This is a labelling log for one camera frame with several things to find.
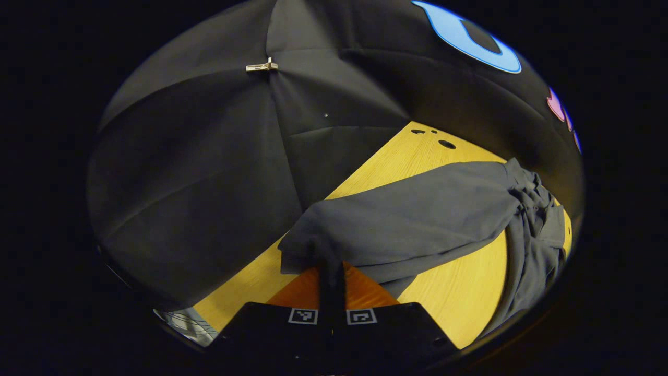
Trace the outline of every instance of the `gray cloth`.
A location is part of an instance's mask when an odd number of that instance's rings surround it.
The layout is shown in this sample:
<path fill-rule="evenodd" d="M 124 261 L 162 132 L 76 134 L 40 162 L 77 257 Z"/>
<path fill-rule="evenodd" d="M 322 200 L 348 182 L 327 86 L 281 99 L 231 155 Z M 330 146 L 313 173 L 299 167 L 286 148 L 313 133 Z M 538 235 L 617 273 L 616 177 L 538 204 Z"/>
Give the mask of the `gray cloth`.
<path fill-rule="evenodd" d="M 415 275 L 508 229 L 504 294 L 485 333 L 528 308 L 564 260 L 561 206 L 516 159 L 453 163 L 308 208 L 279 244 L 281 272 L 348 261 L 393 296 Z"/>

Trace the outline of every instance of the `pink shape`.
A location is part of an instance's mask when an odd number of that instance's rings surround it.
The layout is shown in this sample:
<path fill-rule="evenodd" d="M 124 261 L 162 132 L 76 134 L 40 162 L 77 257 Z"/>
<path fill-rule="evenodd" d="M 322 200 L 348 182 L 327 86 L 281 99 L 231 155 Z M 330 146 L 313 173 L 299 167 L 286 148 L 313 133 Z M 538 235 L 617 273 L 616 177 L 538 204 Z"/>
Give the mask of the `pink shape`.
<path fill-rule="evenodd" d="M 570 122 L 570 116 L 568 115 L 568 112 L 564 110 L 564 113 L 566 114 L 566 125 L 568 125 L 568 130 L 573 131 L 573 124 Z"/>
<path fill-rule="evenodd" d="M 565 116 L 564 112 L 561 110 L 561 103 L 559 102 L 559 98 L 557 98 L 556 94 L 552 91 L 552 88 L 550 89 L 550 96 L 547 98 L 547 105 L 559 120 L 564 121 Z"/>

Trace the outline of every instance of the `yellow wooden surface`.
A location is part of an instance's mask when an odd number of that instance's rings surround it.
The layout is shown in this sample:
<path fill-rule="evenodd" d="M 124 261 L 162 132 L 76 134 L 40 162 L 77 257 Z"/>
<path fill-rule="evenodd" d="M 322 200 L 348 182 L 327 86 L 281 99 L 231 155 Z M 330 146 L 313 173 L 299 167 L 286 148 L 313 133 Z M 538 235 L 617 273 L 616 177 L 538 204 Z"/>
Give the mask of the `yellow wooden surface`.
<path fill-rule="evenodd" d="M 416 134 L 412 130 L 424 133 Z M 454 144 L 456 149 L 442 146 L 439 140 Z M 363 192 L 448 163 L 471 161 L 505 163 L 504 159 L 472 143 L 411 122 L 327 198 Z M 565 217 L 566 244 L 570 249 L 570 220 Z M 296 275 L 279 272 L 279 242 L 280 239 L 194 306 L 216 330 L 222 330 L 245 302 L 266 302 L 296 278 Z M 457 347 L 465 347 L 482 332 L 496 309 L 504 287 L 506 259 L 504 231 L 486 247 L 421 273 L 398 300 L 422 304 L 448 338 Z"/>

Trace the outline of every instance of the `metal part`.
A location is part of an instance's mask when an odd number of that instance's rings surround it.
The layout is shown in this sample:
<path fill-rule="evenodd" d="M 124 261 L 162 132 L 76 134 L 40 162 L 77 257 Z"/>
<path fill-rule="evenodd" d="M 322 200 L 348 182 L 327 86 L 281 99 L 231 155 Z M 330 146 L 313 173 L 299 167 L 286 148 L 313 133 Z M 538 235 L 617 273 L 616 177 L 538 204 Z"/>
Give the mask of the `metal part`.
<path fill-rule="evenodd" d="M 254 64 L 246 66 L 246 72 L 255 72 L 259 70 L 279 70 L 279 65 L 272 62 L 271 58 L 264 64 Z"/>

